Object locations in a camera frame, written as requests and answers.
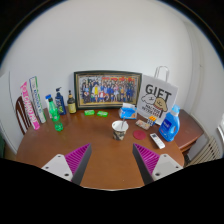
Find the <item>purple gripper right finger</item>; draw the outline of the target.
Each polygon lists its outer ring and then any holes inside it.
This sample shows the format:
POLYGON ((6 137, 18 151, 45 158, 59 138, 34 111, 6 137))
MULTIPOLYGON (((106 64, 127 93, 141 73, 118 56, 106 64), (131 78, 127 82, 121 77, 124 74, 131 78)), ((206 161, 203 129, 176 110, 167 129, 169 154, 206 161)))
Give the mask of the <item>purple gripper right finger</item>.
POLYGON ((139 144, 133 144, 133 155, 145 185, 182 169, 168 154, 157 154, 139 144))

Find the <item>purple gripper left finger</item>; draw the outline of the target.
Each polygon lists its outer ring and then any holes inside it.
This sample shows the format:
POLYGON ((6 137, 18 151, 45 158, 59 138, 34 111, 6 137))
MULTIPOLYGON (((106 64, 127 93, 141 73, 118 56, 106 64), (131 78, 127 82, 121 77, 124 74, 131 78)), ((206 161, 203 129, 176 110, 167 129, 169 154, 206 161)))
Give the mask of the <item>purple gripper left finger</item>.
POLYGON ((91 153, 91 144, 88 143, 66 155, 57 154, 42 169, 79 185, 91 153))

